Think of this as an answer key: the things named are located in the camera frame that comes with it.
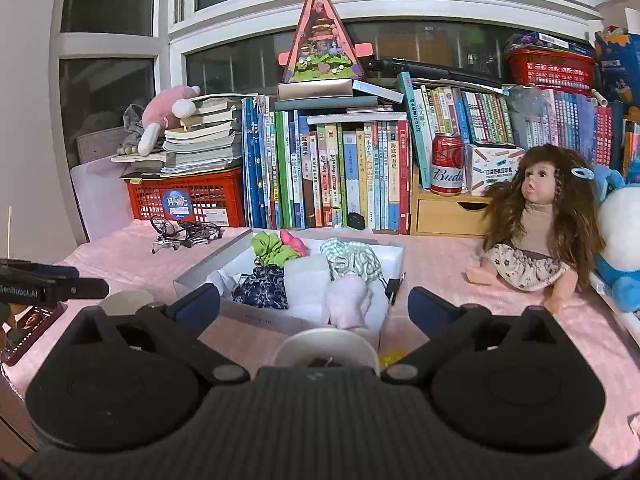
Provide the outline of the white paper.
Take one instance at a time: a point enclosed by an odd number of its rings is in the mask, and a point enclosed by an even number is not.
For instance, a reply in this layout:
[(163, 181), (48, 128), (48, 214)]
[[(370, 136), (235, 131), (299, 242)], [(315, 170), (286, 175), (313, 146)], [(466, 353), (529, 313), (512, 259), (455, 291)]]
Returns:
[(215, 270), (209, 273), (206, 282), (213, 284), (218, 290), (221, 298), (233, 298), (235, 289), (239, 286), (238, 281), (225, 270)]

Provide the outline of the dark blue floral pouch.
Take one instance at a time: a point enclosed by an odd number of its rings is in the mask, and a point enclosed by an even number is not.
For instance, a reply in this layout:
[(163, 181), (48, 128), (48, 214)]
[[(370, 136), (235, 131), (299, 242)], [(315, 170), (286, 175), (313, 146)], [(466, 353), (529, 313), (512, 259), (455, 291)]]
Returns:
[(251, 274), (242, 274), (232, 299), (258, 309), (288, 310), (284, 269), (275, 264), (255, 266)]

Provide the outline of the green scrunchie with pink bow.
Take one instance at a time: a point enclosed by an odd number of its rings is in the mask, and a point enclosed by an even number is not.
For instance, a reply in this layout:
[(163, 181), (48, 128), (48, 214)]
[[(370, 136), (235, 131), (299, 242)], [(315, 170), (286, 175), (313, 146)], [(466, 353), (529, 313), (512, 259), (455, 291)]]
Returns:
[(290, 260), (308, 256), (308, 249), (303, 241), (285, 230), (279, 233), (257, 233), (250, 244), (258, 266), (283, 268)]

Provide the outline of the green gingham scrunchie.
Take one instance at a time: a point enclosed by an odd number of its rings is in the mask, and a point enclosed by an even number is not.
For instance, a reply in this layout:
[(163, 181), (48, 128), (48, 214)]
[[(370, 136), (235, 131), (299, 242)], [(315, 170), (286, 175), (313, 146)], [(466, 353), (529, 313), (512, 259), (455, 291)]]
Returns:
[(367, 244), (343, 242), (332, 237), (320, 245), (320, 252), (328, 260), (334, 280), (346, 275), (357, 275), (366, 283), (372, 283), (383, 276), (382, 264)]

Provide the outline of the white fluffy plush toy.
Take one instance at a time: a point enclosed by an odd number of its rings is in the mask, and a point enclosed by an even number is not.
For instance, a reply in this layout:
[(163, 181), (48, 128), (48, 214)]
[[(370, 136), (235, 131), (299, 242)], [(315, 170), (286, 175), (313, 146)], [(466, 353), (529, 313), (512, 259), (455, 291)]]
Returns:
[(318, 254), (288, 260), (283, 279), (288, 302), (286, 313), (314, 324), (326, 324), (329, 315), (324, 297), (331, 281), (326, 257)]

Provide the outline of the black binder clip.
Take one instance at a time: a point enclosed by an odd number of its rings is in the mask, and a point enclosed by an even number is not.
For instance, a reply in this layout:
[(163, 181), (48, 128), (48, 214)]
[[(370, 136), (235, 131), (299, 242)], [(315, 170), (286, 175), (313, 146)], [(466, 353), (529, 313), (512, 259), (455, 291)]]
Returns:
[(381, 280), (384, 285), (384, 294), (387, 302), (390, 306), (393, 306), (396, 302), (397, 295), (401, 285), (404, 284), (406, 274), (403, 273), (399, 278), (389, 278), (388, 280)]

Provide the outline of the pink tablecloth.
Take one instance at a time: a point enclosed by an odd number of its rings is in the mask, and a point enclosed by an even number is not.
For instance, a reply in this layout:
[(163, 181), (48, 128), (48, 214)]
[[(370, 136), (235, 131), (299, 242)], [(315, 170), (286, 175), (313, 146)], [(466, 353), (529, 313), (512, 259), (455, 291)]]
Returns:
[[(149, 223), (136, 220), (108, 237), (78, 246), (56, 261), (74, 266), (83, 276), (104, 278), (111, 292), (143, 289), (155, 300), (170, 304), (176, 298), (174, 281), (178, 276), (243, 232), (241, 228), (231, 228), (208, 245), (176, 252), (163, 249), (152, 254), (155, 232)], [(465, 281), (464, 270), (480, 253), (478, 240), (378, 235), (375, 241), (404, 248), (402, 270), (406, 279), (381, 330), (384, 352), (411, 351), (426, 341), (408, 318), (407, 295), (414, 286), (427, 288), (453, 304), (480, 304), (495, 314), (517, 315), (525, 307), (540, 303), (539, 295), (521, 294), (504, 286), (474, 286)], [(629, 416), (639, 411), (638, 347), (594, 292), (574, 297), (556, 319), (605, 388), (606, 405), (592, 442), (593, 451), (613, 467), (632, 462), (639, 452), (639, 439), (628, 424)], [(250, 372), (268, 363), (283, 339), (281, 334), (230, 318), (218, 318), (201, 338)]]

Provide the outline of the miniature black bicycle model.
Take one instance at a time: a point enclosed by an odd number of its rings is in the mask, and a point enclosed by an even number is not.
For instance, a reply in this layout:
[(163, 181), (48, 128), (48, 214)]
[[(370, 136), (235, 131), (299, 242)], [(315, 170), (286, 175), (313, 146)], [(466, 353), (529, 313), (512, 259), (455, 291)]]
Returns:
[(191, 222), (179, 220), (171, 222), (161, 216), (151, 218), (151, 226), (157, 232), (157, 238), (151, 248), (153, 254), (161, 249), (180, 247), (192, 248), (196, 245), (208, 245), (213, 240), (220, 240), (224, 231), (220, 226), (210, 222)]

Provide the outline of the white shallow box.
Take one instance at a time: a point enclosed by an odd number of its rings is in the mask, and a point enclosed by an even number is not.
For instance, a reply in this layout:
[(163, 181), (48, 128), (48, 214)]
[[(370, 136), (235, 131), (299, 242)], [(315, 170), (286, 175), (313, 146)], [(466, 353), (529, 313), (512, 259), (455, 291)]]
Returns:
[[(242, 274), (251, 274), (255, 266), (255, 255), (253, 248), (250, 247), (250, 241), (258, 232), (271, 233), (276, 231), (245, 230), (202, 261), (194, 264), (191, 269), (179, 275), (174, 281), (174, 289), (178, 298), (186, 296), (192, 290), (207, 283), (207, 275), (215, 270), (225, 270), (238, 283)], [(397, 242), (383, 244), (372, 235), (367, 235), (365, 238), (348, 236), (344, 230), (337, 230), (335, 233), (337, 238), (343, 242), (356, 242), (356, 240), (359, 240), (367, 244), (378, 256), (378, 260), (382, 264), (383, 278), (386, 280), (401, 276), (402, 258), (404, 258), (404, 248), (401, 244)], [(303, 231), (302, 234), (296, 236), (302, 239), (311, 255), (320, 254), (320, 245), (324, 240), (319, 237), (318, 233)], [(378, 281), (376, 284), (369, 285), (369, 289), (372, 298), (369, 311), (364, 318), (366, 326), (358, 328), (358, 330), (377, 349), (380, 346), (380, 333), (390, 305), (384, 294), (383, 283)], [(220, 315), (248, 325), (287, 335), (293, 335), (303, 330), (311, 330), (312, 328), (329, 327), (328, 323), (314, 324), (302, 318), (293, 318), (286, 313), (286, 310), (258, 309), (246, 304), (239, 304), (231, 298), (221, 298)]]

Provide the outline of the small wooden drawer box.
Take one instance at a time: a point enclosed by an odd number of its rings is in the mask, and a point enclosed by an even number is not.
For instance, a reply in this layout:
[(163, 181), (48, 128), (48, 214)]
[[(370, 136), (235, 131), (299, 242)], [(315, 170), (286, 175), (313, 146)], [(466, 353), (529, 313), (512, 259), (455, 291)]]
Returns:
[(410, 234), (422, 236), (483, 237), (487, 231), (486, 197), (469, 193), (445, 196), (420, 185), (413, 167), (411, 182)]

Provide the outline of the red plastic crate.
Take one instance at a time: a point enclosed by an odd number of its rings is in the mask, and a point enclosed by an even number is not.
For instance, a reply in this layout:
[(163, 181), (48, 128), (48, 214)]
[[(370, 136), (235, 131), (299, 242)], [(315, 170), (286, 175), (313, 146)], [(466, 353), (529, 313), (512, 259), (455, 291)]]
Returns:
[(245, 226), (243, 177), (239, 167), (193, 176), (125, 179), (135, 219)]

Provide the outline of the red Budweiser can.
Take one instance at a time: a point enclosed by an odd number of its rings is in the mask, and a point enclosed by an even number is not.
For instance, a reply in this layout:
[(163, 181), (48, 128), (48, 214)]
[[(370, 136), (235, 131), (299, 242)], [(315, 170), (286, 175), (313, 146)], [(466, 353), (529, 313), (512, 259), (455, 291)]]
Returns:
[(462, 191), (464, 143), (460, 136), (436, 134), (432, 143), (431, 191), (458, 195)]

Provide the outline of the row of upright books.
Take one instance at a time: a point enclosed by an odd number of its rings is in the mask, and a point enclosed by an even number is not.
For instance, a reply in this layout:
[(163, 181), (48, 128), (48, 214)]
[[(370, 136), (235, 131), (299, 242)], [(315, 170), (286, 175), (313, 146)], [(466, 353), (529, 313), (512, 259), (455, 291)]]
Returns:
[(639, 111), (537, 87), (500, 91), (462, 84), (396, 89), (334, 80), (324, 96), (242, 99), (245, 206), (263, 229), (353, 229), (409, 233), (413, 167), (431, 175), (436, 134), (526, 151), (550, 143), (639, 180)]

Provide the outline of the pink white plush toy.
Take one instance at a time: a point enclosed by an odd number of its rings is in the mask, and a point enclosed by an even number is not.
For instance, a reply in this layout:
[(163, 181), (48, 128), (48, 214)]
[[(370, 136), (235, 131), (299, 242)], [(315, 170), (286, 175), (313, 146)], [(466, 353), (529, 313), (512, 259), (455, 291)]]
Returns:
[(201, 95), (198, 86), (178, 86), (161, 91), (142, 114), (142, 137), (138, 143), (141, 156), (151, 154), (156, 141), (166, 129), (177, 128), (182, 118), (195, 113), (193, 99)]

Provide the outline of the blue cardboard box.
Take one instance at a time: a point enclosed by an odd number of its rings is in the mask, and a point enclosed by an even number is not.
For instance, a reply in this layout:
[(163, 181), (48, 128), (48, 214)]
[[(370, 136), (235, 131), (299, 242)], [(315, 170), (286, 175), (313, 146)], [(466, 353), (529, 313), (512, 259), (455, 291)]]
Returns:
[(601, 93), (609, 101), (639, 106), (639, 35), (596, 33)]

